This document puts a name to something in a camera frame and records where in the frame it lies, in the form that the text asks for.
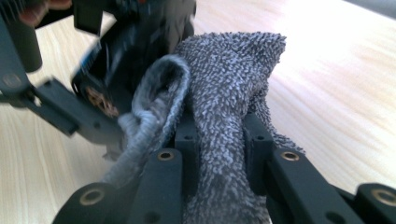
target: human hand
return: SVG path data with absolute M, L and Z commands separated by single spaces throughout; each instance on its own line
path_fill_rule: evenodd
M 72 0 L 44 0 L 42 3 L 26 8 L 20 14 L 20 20 L 27 25 L 37 26 L 49 9 L 68 9 Z

